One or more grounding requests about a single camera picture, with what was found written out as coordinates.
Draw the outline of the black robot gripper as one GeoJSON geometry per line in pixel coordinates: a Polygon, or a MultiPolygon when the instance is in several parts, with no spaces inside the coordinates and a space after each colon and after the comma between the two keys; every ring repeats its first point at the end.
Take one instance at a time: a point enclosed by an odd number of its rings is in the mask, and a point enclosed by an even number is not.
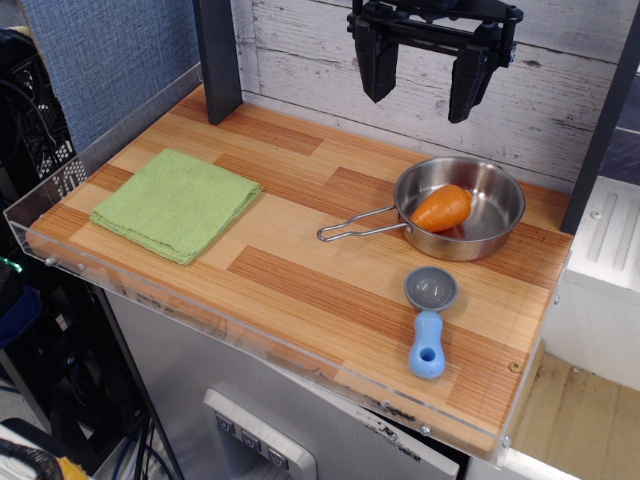
{"type": "Polygon", "coordinates": [[[348,31],[365,94],[374,102],[396,86],[401,45],[455,56],[448,120],[465,121],[493,73],[511,62],[524,13],[503,1],[355,1],[348,31]]]}

